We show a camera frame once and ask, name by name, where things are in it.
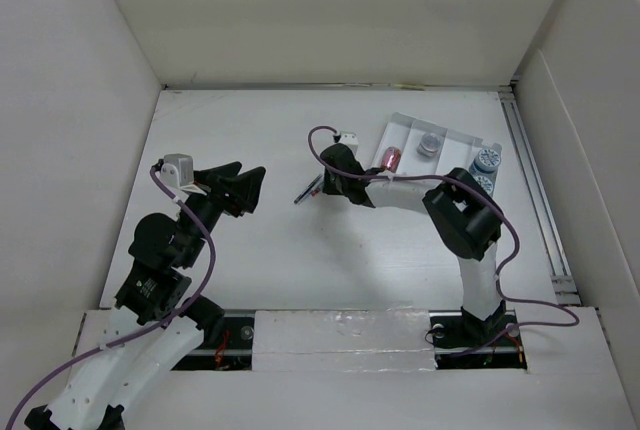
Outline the black gel pen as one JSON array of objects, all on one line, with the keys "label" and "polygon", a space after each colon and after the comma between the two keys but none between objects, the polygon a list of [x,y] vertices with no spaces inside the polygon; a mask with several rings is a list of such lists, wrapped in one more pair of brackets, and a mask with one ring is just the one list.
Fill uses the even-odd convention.
[{"label": "black gel pen", "polygon": [[310,187],[306,192],[304,192],[303,194],[301,194],[300,196],[298,196],[295,200],[294,200],[294,204],[295,205],[299,205],[301,204],[303,201],[305,201],[306,199],[308,199],[311,196],[311,191],[317,187],[318,185],[321,185],[320,183],[316,183],[313,187]]}]

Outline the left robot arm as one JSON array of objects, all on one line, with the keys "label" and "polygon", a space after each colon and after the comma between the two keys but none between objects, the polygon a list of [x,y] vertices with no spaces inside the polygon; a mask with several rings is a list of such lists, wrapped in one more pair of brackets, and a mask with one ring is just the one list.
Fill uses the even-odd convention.
[{"label": "left robot arm", "polygon": [[52,401],[29,411],[27,428],[123,429],[180,360],[220,340],[225,311],[203,294],[216,262],[211,233],[223,215],[254,212],[265,175],[265,168],[245,171],[239,162],[196,171],[183,154],[151,167],[151,180],[178,214],[139,221],[129,247],[132,267],[99,343],[68,362],[72,378]]}]

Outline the pink capped marker tube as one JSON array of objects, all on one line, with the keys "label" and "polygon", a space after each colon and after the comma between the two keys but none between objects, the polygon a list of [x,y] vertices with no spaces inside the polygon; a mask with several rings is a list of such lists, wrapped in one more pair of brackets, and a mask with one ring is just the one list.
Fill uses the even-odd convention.
[{"label": "pink capped marker tube", "polygon": [[395,173],[399,167],[399,163],[402,157],[402,151],[394,146],[390,146],[385,149],[382,154],[380,167],[386,171]]}]

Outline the clear paperclip jar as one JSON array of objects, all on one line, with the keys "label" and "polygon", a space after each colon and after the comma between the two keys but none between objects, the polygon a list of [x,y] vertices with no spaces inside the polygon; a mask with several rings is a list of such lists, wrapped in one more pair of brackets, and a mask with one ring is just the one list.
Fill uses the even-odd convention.
[{"label": "clear paperclip jar", "polygon": [[443,146],[443,139],[435,133],[425,133],[421,136],[416,151],[426,158],[434,158],[439,155]]}]

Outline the blue round jar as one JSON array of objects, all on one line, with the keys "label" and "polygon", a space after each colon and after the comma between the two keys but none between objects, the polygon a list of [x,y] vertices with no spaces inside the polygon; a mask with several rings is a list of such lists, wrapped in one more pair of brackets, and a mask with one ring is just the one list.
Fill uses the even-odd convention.
[{"label": "blue round jar", "polygon": [[482,148],[474,157],[469,171],[474,175],[493,175],[502,163],[501,153],[492,148]]},{"label": "blue round jar", "polygon": [[473,178],[487,195],[494,194],[495,182],[492,178],[486,175],[474,175]]}]

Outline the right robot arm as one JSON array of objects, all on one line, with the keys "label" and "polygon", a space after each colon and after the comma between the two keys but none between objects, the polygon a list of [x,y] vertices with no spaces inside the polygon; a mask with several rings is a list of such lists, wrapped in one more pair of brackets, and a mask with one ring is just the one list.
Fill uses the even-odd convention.
[{"label": "right robot arm", "polygon": [[496,286],[500,209],[471,174],[454,168],[428,189],[396,180],[381,168],[363,169],[354,152],[335,143],[319,156],[325,166],[323,192],[368,208],[394,208],[428,216],[445,247],[459,263],[463,288],[463,346],[491,341],[503,328],[506,304]]}]

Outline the white compartment tray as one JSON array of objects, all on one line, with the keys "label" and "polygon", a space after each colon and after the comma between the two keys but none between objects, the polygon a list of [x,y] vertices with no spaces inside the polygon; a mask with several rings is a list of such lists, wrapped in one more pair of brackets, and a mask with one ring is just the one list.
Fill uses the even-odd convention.
[{"label": "white compartment tray", "polygon": [[399,151],[398,175],[445,175],[459,167],[480,176],[482,184],[491,181],[494,186],[502,163],[502,146],[497,142],[401,113],[391,115],[368,167],[380,167],[391,147]]}]

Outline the beige yellow highlighter pen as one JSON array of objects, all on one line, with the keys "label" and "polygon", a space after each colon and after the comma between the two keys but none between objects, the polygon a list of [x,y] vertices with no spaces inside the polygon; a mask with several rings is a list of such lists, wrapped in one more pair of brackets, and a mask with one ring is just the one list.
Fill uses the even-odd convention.
[{"label": "beige yellow highlighter pen", "polygon": [[425,85],[412,84],[412,83],[398,83],[398,84],[395,84],[395,87],[402,90],[414,90],[414,91],[424,91],[426,89]]}]

